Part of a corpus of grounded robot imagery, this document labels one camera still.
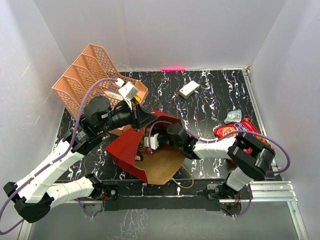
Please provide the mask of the red paper bag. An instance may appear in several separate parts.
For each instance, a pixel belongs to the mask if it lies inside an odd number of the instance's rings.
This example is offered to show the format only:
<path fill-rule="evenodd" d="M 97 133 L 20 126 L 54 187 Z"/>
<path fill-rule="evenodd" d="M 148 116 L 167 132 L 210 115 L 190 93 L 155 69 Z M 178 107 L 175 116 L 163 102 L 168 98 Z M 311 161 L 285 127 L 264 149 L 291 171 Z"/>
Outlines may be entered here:
<path fill-rule="evenodd" d="M 110 143 L 105 150 L 117 166 L 151 185 L 164 185 L 172 180 L 182 187 L 181 182 L 174 177 L 183 166 L 185 156 L 176 147 L 164 146 L 150 153 L 140 152 L 138 145 L 145 129 L 135 131 L 132 127 Z M 143 161 L 135 161 L 137 153 L 143 155 Z"/>

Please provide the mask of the grey foil snack packet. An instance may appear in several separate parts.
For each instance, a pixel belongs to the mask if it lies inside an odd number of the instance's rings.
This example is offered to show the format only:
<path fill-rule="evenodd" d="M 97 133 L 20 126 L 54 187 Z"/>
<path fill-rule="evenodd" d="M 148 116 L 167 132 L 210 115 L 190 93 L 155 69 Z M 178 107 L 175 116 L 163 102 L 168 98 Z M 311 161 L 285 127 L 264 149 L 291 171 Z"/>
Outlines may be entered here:
<path fill-rule="evenodd" d="M 231 123 L 240 123 L 241 120 L 242 120 L 242 111 L 240 109 L 236 109 L 228 112 L 223 122 L 227 125 Z"/>

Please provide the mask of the red cookie snack bag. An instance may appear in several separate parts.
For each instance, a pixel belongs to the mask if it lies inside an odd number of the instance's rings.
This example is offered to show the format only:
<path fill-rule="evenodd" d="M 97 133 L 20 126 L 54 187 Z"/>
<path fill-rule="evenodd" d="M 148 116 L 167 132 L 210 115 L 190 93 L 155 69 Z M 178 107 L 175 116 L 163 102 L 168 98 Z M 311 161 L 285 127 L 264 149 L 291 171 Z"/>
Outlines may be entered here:
<path fill-rule="evenodd" d="M 260 131 L 253 124 L 251 118 L 249 116 L 245 115 L 244 119 L 241 120 L 241 122 L 230 123 L 230 124 L 226 124 L 226 125 L 218 127 L 214 131 L 214 135 L 220 139 L 229 133 L 232 133 L 234 131 L 240 131 L 240 130 L 241 131 L 250 131 L 250 132 L 260 134 Z"/>

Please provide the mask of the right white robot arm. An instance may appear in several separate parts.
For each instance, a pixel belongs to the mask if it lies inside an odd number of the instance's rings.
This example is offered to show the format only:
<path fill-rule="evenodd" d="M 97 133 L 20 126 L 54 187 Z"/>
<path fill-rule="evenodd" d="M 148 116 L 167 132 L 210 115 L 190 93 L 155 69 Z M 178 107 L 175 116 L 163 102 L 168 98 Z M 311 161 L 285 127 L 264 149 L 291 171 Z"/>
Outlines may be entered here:
<path fill-rule="evenodd" d="M 264 180 L 276 155 L 255 132 L 236 130 L 218 139 L 204 139 L 192 135 L 178 123 L 166 122 L 156 130 L 149 129 L 143 141 L 150 152 L 174 147 L 188 159 L 232 160 L 236 168 L 224 182 L 204 192 L 213 199 L 235 199 L 253 181 Z"/>

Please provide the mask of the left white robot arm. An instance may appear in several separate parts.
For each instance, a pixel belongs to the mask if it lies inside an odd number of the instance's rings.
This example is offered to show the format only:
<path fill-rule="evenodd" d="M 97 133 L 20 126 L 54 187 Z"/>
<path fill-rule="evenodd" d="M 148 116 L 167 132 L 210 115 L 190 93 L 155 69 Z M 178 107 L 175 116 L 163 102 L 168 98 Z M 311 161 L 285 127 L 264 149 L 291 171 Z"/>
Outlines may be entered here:
<path fill-rule="evenodd" d="M 93 173 L 68 183 L 54 183 L 103 141 L 103 132 L 127 125 L 138 132 L 157 118 L 135 98 L 122 100 L 112 108 L 107 97 L 93 97 L 84 107 L 79 124 L 63 136 L 55 150 L 29 175 L 18 182 L 8 182 L 3 190 L 17 213 L 29 223 L 39 221 L 65 202 L 78 198 L 97 200 L 103 195 L 104 185 Z"/>

